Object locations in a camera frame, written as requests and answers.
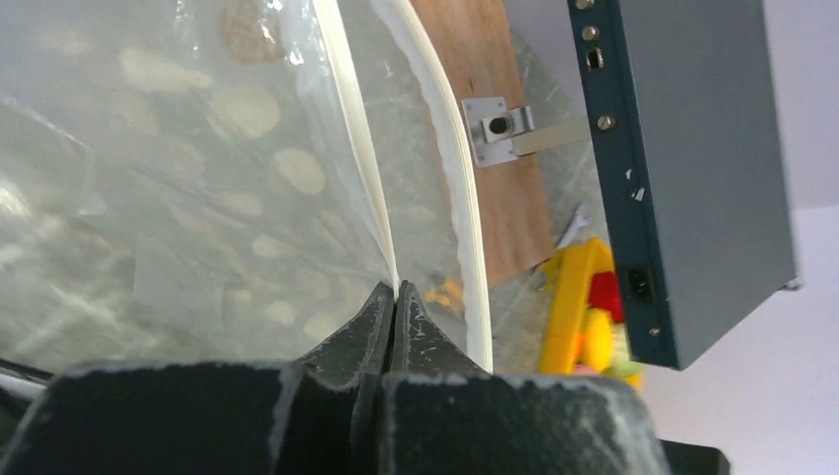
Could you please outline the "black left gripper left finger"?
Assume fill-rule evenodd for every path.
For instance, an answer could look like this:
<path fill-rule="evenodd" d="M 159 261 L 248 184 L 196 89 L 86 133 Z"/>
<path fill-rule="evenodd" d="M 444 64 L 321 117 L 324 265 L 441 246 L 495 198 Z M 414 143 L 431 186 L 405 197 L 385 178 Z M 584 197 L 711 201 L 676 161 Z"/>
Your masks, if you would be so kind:
<path fill-rule="evenodd" d="M 290 360 L 112 361 L 57 375 L 3 451 L 5 474 L 372 474 L 396 303 Z"/>

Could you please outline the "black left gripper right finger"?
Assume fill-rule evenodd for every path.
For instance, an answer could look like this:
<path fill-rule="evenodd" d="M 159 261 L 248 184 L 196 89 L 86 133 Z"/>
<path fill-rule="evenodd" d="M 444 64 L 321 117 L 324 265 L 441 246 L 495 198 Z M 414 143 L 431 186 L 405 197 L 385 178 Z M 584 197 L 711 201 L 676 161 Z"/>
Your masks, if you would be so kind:
<path fill-rule="evenodd" d="M 594 376 L 428 374 L 402 283 L 392 369 L 381 380 L 383 474 L 668 474 L 650 414 L 624 382 Z"/>

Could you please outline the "clear dotted zip bag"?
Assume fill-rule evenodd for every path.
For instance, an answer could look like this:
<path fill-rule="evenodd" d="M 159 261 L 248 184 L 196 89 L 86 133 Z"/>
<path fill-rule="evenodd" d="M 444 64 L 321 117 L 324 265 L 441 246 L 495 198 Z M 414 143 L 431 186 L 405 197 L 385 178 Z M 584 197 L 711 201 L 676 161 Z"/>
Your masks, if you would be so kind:
<path fill-rule="evenodd" d="M 373 288 L 493 366 L 477 187 L 408 1 L 5 1 L 1 356 L 286 359 Z"/>

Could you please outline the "red toy bell pepper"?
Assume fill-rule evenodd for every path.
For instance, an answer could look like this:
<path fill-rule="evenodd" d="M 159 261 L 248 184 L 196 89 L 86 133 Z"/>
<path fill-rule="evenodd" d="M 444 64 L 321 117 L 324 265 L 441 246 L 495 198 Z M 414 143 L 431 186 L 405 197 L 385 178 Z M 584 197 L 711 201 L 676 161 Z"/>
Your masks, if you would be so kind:
<path fill-rule="evenodd" d="M 591 308 L 609 312 L 616 324 L 625 322 L 621 292 L 614 272 L 600 272 L 593 275 L 588 304 Z"/>

